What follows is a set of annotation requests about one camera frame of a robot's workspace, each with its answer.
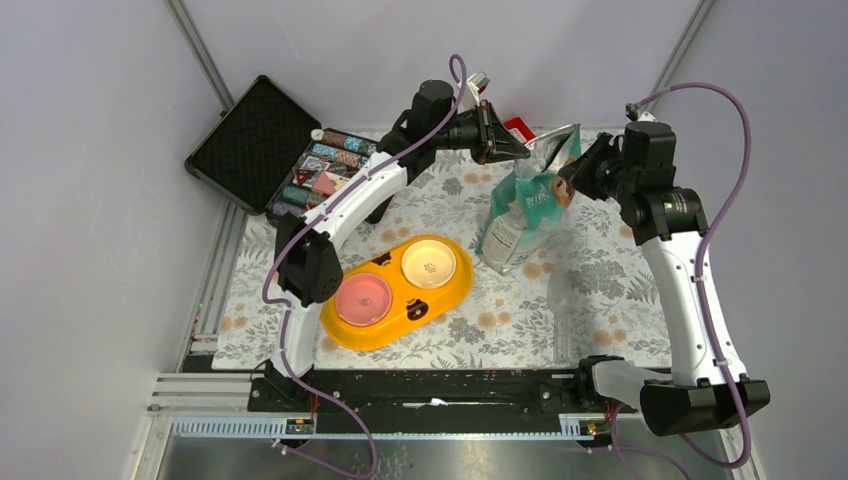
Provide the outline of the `green dog food bag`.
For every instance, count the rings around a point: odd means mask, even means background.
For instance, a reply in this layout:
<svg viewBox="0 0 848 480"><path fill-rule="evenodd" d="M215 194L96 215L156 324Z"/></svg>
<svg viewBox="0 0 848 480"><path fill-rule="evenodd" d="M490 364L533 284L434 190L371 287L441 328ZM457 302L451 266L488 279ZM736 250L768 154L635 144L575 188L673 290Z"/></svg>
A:
<svg viewBox="0 0 848 480"><path fill-rule="evenodd" d="M497 273L529 259L558 230L576 195L559 170L580 156L580 138L581 125L574 123L528 140L530 156L515 161L491 191L475 252Z"/></svg>

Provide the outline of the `clear plastic scoop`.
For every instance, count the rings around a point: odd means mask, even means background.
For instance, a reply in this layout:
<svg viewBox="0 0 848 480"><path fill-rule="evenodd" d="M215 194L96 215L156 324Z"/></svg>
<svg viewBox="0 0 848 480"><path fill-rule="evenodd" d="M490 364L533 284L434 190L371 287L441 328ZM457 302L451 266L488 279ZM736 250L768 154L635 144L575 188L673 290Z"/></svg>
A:
<svg viewBox="0 0 848 480"><path fill-rule="evenodd" d="M554 360L558 364L571 365L570 336L577 291L565 269L555 270L548 282L547 306L553 317Z"/></svg>

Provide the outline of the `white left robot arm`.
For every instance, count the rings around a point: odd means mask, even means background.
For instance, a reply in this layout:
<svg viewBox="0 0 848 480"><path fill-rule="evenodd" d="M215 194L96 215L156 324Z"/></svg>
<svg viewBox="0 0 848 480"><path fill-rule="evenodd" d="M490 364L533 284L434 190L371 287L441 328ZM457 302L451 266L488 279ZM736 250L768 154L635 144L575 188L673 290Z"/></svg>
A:
<svg viewBox="0 0 848 480"><path fill-rule="evenodd" d="M365 165L341 190L302 216L277 222L276 256L262 299L282 307L280 337L272 365L282 375L272 398L288 411L309 401L302 378L315 361L312 340L323 304L338 290L338 250L349 235L435 161L439 150L467 150L478 164L526 159L530 152L503 125L490 102L465 111L464 88L442 80L423 82Z"/></svg>

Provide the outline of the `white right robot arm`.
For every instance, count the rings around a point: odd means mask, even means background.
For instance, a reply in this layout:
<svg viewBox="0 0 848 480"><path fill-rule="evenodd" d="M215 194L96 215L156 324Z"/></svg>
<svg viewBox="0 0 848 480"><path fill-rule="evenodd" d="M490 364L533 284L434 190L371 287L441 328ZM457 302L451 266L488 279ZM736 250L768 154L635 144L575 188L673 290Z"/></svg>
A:
<svg viewBox="0 0 848 480"><path fill-rule="evenodd" d="M771 401L768 383L748 375L724 323L702 251L709 226L698 194L675 185L676 135L661 122L603 132L558 174L592 200L612 199L647 261L671 346L667 374L614 355L578 364L575 402L597 412L611 400L637 410L657 436L725 429Z"/></svg>

